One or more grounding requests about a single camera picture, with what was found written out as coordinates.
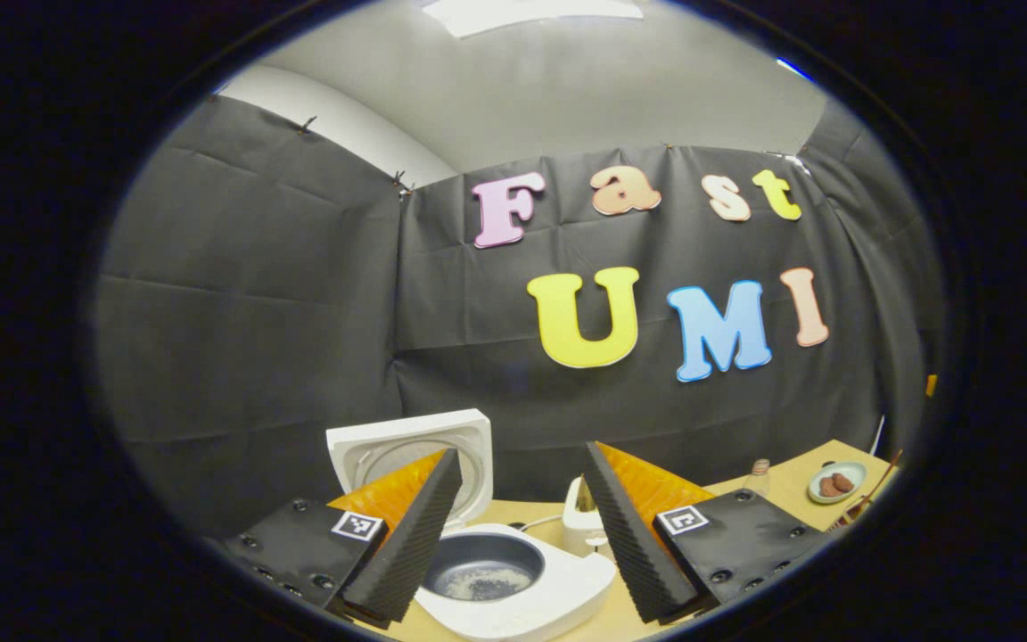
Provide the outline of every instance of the blue letter m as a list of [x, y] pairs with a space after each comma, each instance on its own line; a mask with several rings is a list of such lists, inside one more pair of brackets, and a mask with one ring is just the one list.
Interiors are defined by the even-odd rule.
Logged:
[[695, 382], [713, 373], [713, 365], [705, 355], [705, 346], [713, 353], [721, 373], [731, 366], [736, 341], [739, 353], [734, 355], [737, 369], [756, 369], [771, 361], [767, 338], [763, 336], [763, 313], [759, 297], [763, 287], [755, 280], [737, 280], [731, 286], [726, 314], [708, 298], [701, 288], [681, 288], [668, 295], [668, 304], [680, 313], [684, 330], [684, 366], [676, 371], [682, 382]]

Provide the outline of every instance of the black curtain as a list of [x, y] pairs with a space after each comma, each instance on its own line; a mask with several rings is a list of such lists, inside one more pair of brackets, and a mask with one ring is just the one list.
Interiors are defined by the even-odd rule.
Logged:
[[[431, 412], [489, 416], [501, 499], [562, 499], [591, 439], [701, 484], [828, 439], [866, 449], [881, 414], [906, 443], [925, 385], [918, 337], [939, 327], [937, 267], [905, 232], [925, 227], [913, 199], [889, 196], [902, 196], [897, 177], [880, 163], [859, 172], [824, 142], [843, 126], [824, 118], [802, 154], [810, 176], [771, 154], [656, 145], [523, 159], [401, 203], [391, 178], [354, 154], [217, 98], [148, 162], [113, 228], [94, 309], [107, 402], [148, 483], [214, 536], [293, 496], [338, 495], [322, 430]], [[645, 173], [658, 206], [592, 207], [588, 180], [617, 164]], [[754, 185], [763, 169], [790, 183], [798, 220]], [[530, 172], [546, 187], [524, 239], [476, 248], [472, 187]], [[714, 214], [707, 174], [736, 183], [750, 220]], [[526, 284], [581, 275], [579, 325], [597, 340], [611, 322], [592, 279], [607, 267], [640, 272], [639, 342], [607, 369], [560, 366]], [[796, 344], [779, 280], [794, 267], [814, 272], [823, 344]], [[668, 294], [698, 286], [722, 312], [736, 280], [762, 285], [773, 357], [678, 381]]]

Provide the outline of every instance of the power cord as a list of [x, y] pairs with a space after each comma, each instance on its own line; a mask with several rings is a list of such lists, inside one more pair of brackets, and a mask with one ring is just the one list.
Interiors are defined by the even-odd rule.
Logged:
[[545, 524], [545, 522], [550, 522], [559, 519], [562, 519], [562, 516], [542, 517], [542, 519], [531, 521], [529, 524], [514, 525], [514, 524], [519, 524], [519, 522], [514, 522], [514, 524], [510, 524], [510, 527], [517, 528], [522, 532], [525, 532], [526, 529], [535, 527], [535, 525]]

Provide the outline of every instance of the letter u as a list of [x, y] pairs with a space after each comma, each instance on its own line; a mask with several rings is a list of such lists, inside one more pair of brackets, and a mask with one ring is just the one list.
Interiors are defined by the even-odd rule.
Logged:
[[632, 284], [640, 272], [632, 267], [608, 267], [594, 275], [608, 294], [612, 332], [602, 341], [586, 341], [578, 326], [578, 300], [581, 276], [575, 273], [549, 273], [537, 276], [526, 286], [537, 300], [537, 324], [541, 346], [554, 362], [570, 369], [600, 369], [622, 361], [637, 345], [637, 304]]

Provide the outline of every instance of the plate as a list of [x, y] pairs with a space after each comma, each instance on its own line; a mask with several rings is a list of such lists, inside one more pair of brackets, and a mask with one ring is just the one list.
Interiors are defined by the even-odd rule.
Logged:
[[[835, 473], [842, 473], [844, 478], [850, 480], [851, 484], [854, 484], [854, 489], [850, 492], [843, 492], [842, 495], [837, 497], [824, 497], [819, 492], [819, 483], [823, 481], [823, 478], [831, 477]], [[831, 463], [830, 466], [821, 468], [814, 473], [814, 477], [810, 478], [810, 483], [807, 484], [807, 495], [810, 496], [811, 500], [816, 501], [816, 503], [838, 503], [852, 496], [853, 493], [859, 492], [864, 481], [867, 481], [867, 466], [863, 466], [859, 462]]]

